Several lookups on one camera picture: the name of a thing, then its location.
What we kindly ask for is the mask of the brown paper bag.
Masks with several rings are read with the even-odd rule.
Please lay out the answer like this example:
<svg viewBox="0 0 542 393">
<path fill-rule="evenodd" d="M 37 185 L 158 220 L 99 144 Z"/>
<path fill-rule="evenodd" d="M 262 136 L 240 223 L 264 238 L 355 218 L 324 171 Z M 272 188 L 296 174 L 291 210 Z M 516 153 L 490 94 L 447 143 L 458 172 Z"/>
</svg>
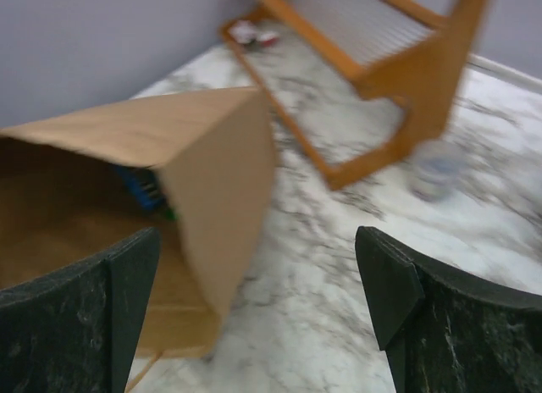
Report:
<svg viewBox="0 0 542 393">
<path fill-rule="evenodd" d="M 1 131 L 1 292 L 160 234 L 136 356 L 203 357 L 257 247 L 274 185 L 255 88 L 116 102 Z M 114 165 L 150 169 L 166 206 L 144 210 Z"/>
</svg>

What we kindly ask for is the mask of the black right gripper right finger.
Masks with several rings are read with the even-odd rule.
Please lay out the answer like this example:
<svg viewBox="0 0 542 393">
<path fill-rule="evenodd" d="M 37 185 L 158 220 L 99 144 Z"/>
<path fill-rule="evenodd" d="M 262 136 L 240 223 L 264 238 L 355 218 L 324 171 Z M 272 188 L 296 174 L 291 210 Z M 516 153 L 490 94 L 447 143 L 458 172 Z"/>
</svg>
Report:
<svg viewBox="0 0 542 393">
<path fill-rule="evenodd" d="M 541 297 L 361 226 L 357 266 L 397 392 L 539 392 Z"/>
</svg>

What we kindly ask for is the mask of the small blue snack packet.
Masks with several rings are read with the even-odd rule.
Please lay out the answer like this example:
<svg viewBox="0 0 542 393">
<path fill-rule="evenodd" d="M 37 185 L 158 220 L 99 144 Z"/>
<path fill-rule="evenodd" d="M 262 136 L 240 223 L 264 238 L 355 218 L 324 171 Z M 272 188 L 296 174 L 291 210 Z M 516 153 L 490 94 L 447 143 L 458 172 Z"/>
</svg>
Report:
<svg viewBox="0 0 542 393">
<path fill-rule="evenodd" d="M 150 169 L 114 165 L 114 170 L 124 182 L 129 193 L 146 211 L 156 211 L 166 206 L 156 175 Z"/>
</svg>

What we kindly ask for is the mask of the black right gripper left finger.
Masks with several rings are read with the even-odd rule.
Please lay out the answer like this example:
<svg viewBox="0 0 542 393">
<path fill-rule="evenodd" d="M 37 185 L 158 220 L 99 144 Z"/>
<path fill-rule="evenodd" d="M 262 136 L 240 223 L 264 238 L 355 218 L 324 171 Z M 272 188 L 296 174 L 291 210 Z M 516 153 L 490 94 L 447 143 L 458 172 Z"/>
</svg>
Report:
<svg viewBox="0 0 542 393">
<path fill-rule="evenodd" d="M 3 392 L 124 391 L 158 267 L 160 234 L 1 292 Z"/>
</svg>

